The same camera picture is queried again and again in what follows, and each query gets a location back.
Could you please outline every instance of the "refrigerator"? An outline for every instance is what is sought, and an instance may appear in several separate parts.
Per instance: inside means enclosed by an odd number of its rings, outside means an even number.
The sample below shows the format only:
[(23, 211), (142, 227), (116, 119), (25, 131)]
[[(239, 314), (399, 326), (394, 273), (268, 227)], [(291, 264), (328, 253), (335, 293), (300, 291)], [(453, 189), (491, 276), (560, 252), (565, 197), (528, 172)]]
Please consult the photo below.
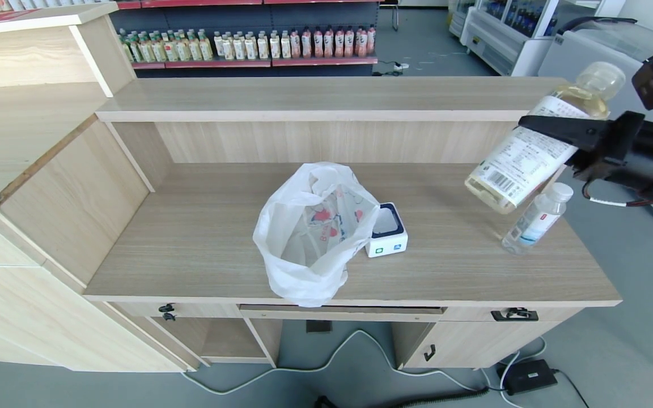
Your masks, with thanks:
[(631, 85), (631, 77), (643, 61), (653, 56), (653, 31), (636, 20), (591, 18), (577, 20), (560, 30), (538, 68), (540, 77), (562, 77), (573, 81), (591, 62), (611, 62), (626, 75), (626, 85), (609, 100), (609, 119), (624, 111), (646, 115), (653, 122), (653, 110), (647, 111)]
[(557, 30), (581, 16), (617, 16), (624, 0), (479, 0), (460, 41), (506, 77), (534, 77)]

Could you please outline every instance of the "bottle cap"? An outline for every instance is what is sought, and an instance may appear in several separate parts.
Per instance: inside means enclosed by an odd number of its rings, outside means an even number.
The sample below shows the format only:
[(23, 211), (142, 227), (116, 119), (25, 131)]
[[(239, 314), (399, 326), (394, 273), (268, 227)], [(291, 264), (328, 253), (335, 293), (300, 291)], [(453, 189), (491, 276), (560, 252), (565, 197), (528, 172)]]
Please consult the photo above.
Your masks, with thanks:
[(609, 62), (594, 62), (578, 74), (576, 84), (584, 90), (593, 91), (604, 100), (610, 100), (626, 82), (624, 72)]
[(573, 189), (567, 184), (553, 183), (551, 188), (546, 191), (546, 196), (549, 196), (553, 201), (566, 202), (573, 197)]

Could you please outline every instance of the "plastic bag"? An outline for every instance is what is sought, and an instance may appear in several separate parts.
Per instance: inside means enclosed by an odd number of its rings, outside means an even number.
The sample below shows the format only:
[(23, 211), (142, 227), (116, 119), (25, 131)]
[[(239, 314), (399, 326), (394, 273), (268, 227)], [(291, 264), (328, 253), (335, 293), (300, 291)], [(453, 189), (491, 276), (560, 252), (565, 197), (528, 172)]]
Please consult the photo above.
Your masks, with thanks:
[(269, 198), (253, 242), (275, 294), (320, 307), (347, 281), (347, 262), (371, 238), (378, 201), (346, 165), (302, 165)]

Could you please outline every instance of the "power adapter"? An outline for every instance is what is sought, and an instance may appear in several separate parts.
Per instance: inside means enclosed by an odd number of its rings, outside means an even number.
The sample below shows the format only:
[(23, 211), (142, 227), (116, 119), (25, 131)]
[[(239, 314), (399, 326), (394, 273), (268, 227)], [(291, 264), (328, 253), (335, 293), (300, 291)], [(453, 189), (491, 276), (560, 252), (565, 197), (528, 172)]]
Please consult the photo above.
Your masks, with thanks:
[[(497, 369), (497, 371), (498, 377), (501, 377), (505, 368)], [(555, 384), (558, 384), (558, 380), (546, 360), (513, 364), (503, 381), (503, 387), (508, 395), (532, 392)]]

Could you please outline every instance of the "concrete floor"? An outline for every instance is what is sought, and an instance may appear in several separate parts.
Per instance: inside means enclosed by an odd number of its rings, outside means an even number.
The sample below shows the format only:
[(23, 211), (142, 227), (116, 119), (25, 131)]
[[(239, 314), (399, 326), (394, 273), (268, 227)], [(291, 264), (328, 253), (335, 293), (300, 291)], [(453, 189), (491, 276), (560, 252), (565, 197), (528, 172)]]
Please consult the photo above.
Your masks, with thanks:
[[(381, 10), (378, 53), (384, 60), (408, 62), (405, 75), (493, 74), (477, 57), (465, 55), (457, 41), (448, 36), (444, 11), (402, 10), (401, 17), (400, 31), (391, 33), (389, 10)], [(444, 35), (426, 37), (435, 31)], [(426, 45), (416, 49), (412, 47), (416, 41)], [(567, 174), (562, 181), (577, 191), (580, 188)], [(630, 199), (626, 191), (608, 184), (596, 183), (592, 193), (615, 201)], [(551, 367), (567, 372), (593, 408), (653, 407), (653, 214), (648, 209), (600, 206), (575, 197), (565, 217), (625, 300), (615, 308), (585, 310), (549, 331), (545, 336), (548, 349), (542, 357)], [(317, 367), (355, 328), (369, 331), (393, 358), (388, 324), (335, 322), (330, 334), (307, 335), (304, 322), (295, 321), (283, 329), (279, 365)], [(525, 351), (535, 351), (539, 346), (532, 343)], [(216, 364), (192, 375), (213, 388), (225, 389), (266, 369), (262, 365)], [(485, 383), (479, 372), (446, 371), (467, 385)], [(495, 373), (490, 374), (495, 385)], [(511, 400), (524, 408), (583, 406), (565, 378), (558, 378), (557, 386)], [(394, 374), (373, 342), (361, 336), (353, 338), (323, 372), (272, 374), (226, 397), (204, 392), (177, 374), (86, 373), (0, 363), (2, 408), (306, 407), (322, 394), (340, 408), (379, 407), (412, 396), (459, 390), (440, 375), (412, 378)], [(508, 405), (498, 393), (491, 392), (486, 397), (432, 406)]]

